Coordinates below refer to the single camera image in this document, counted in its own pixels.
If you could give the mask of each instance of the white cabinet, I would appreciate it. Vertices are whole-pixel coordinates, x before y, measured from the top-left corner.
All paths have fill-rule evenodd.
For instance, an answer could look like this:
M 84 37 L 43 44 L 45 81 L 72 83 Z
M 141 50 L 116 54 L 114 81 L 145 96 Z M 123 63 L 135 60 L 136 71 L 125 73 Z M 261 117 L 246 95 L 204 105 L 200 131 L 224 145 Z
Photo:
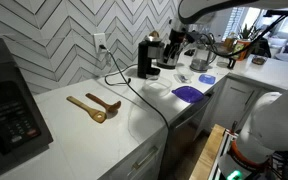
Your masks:
M 100 179 L 157 179 L 166 138 L 167 129 L 164 127 L 110 171 L 104 174 Z
M 259 92 L 259 87 L 227 78 L 219 97 L 208 112 L 205 129 L 211 132 L 214 124 L 230 129 L 234 121 L 238 122 L 238 127 L 242 127 Z

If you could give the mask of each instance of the blue plate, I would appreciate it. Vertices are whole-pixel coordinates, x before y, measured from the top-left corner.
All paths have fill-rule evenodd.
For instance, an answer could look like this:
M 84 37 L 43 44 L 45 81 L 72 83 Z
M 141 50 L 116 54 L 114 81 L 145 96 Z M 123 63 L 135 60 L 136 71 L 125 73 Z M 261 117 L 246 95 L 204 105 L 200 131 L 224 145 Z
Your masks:
M 202 83 L 206 84 L 214 84 L 215 83 L 215 77 L 208 75 L 208 74 L 201 74 L 198 80 Z
M 173 90 L 172 93 L 175 94 L 180 99 L 182 99 L 183 101 L 188 102 L 188 103 L 196 103 L 202 100 L 204 97 L 204 94 L 201 91 L 191 86 L 179 87 Z

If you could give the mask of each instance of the electrical outlet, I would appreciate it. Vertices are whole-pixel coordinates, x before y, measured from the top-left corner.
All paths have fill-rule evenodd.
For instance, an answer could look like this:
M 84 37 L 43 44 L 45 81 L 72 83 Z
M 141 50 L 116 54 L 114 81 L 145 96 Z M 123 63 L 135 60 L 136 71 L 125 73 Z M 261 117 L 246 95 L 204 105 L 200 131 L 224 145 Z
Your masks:
M 102 44 L 106 47 L 106 39 L 104 33 L 97 33 L 94 34 L 94 42 L 95 42 L 95 49 L 97 53 L 106 52 L 106 50 L 102 50 L 99 46 Z

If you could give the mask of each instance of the espresso machine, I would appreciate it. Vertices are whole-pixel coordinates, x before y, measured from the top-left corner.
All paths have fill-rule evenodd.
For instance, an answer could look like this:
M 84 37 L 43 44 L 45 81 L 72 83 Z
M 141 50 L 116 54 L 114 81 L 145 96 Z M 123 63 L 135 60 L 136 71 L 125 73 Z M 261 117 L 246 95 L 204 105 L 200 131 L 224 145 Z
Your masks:
M 163 59 L 164 43 L 162 39 L 146 36 L 144 41 L 138 44 L 138 67 L 137 76 L 149 78 L 160 74 L 160 69 L 152 67 L 152 59 Z

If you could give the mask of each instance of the wooden spoon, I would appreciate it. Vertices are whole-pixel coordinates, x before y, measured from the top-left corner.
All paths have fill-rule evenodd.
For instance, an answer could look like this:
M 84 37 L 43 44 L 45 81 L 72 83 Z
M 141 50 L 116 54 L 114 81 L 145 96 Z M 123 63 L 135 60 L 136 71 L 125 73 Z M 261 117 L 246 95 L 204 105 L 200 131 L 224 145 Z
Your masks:
M 85 96 L 90 98 L 94 102 L 98 103 L 99 105 L 103 106 L 106 109 L 107 112 L 115 112 L 115 111 L 118 110 L 118 108 L 121 107 L 121 101 L 118 101 L 117 103 L 115 103 L 113 105 L 109 105 L 109 104 L 106 104 L 100 98 L 94 96 L 91 93 L 87 93 Z
M 84 109 L 92 119 L 94 119 L 98 123 L 103 123 L 106 119 L 106 114 L 102 111 L 99 111 L 97 109 L 90 108 L 86 104 L 82 103 L 81 101 L 75 99 L 73 96 L 68 96 L 66 98 L 71 103 L 75 104 L 76 106 Z

